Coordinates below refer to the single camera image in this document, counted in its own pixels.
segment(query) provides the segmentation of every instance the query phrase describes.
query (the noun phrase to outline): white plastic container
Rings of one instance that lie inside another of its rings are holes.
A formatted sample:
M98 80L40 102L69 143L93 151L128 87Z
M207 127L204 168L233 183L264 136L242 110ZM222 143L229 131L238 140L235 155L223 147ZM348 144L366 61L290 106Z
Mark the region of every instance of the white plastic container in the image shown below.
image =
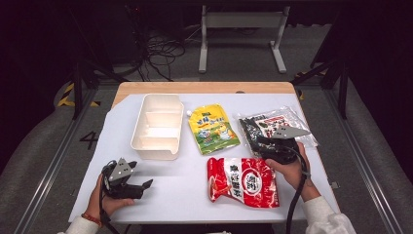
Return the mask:
M178 95L149 94L143 98L131 139L140 158L174 160L178 157L183 104Z

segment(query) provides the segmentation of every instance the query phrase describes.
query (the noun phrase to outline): white metal stand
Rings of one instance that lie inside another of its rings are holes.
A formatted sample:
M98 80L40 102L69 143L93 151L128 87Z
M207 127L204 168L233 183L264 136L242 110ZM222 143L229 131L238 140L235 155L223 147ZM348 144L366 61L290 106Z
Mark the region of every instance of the white metal stand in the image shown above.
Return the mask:
M275 41L270 41L271 50L276 59L280 73L285 73L286 68L280 53L280 42L288 18L289 7L284 7L283 12L207 12L203 6L202 12L202 45L200 55L200 73L207 72L207 28L218 27L277 27L278 34Z

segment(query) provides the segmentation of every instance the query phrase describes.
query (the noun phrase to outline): table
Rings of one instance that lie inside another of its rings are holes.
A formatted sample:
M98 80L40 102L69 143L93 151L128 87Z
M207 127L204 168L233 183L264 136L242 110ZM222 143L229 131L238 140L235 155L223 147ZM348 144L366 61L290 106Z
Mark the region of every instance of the table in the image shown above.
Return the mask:
M172 93L179 94L185 110L198 105L199 97L205 104L222 103L228 116L234 109L246 111L245 106L253 106L254 110L268 108L264 102L249 101L257 98L268 99L273 106L288 105L305 120L295 90L287 82L128 82L120 85L113 101L112 110L108 112L99 142L86 172L69 221L80 214L86 207L89 196L94 188L96 175L101 167L110 160L125 157L127 161L134 159L137 166L129 179L129 184L141 184L153 178L152 186L145 190L142 199L135 206L126 207L114 213L113 222L119 223L237 223L237 222L283 222L286 220L290 200L295 191L286 183L282 175L277 174L277 184L281 206L274 209L254 209L227 197L220 197L211 203L207 196L207 159L202 156L192 139L189 126L183 121L181 132L180 154L174 161L140 160L130 147L131 134L139 107L145 94ZM119 118L117 113L127 112ZM230 121L233 130L237 131L235 119ZM248 157L246 147L236 147L221 150L213 154L221 157ZM334 194L328 184L327 177L315 147L307 148L307 154L312 165L315 185L335 212L339 212ZM293 219L304 219L297 204Z

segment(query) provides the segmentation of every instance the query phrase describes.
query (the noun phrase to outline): person's right hand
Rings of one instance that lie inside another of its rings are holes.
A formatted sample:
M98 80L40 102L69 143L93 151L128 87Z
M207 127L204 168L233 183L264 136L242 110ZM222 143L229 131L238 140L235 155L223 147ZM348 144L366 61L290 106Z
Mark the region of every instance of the person's right hand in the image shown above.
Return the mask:
M297 142L298 148L300 150L301 156L303 156L306 165L307 171L310 171L310 163L307 158L306 150L304 148L303 143ZM285 180L291 184L291 186L296 190L298 185L300 184L301 175L302 175L302 167L299 160L295 160L295 162L287 165L282 165L272 159L265 160L265 163L272 169L280 172ZM313 198L319 197L319 191L314 186L313 182L310 178L306 179L304 183L303 191L301 192L301 197L303 198L304 202L311 200Z

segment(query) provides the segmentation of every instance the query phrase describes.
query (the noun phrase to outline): human hand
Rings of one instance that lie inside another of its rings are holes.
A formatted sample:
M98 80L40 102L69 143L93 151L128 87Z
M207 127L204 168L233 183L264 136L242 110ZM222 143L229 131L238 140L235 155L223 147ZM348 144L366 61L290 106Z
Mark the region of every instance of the human hand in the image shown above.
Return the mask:
M96 187L92 191L91 198L89 200L88 207L85 210L85 214L92 216L100 221L100 207L99 207L99 199L100 199L100 186L102 182L102 174L99 175L97 179ZM105 196L103 194L102 200L102 207L106 211L108 216L111 216L115 213L118 209L130 206L134 204L133 199L113 199L109 196Z
M307 171L310 172L310 163L307 158L306 150L304 148L303 143L297 142L298 148L300 151L301 156L303 156L304 161L307 165ZM302 166L299 160L295 160L295 162L287 165L280 164L272 159L265 160L265 163L272 169L280 172L285 180L295 189L297 190L302 175ZM319 191L314 186L313 182L310 178L306 179L304 183L303 191L301 192L301 197L303 198L304 202L311 200L313 198L319 197Z

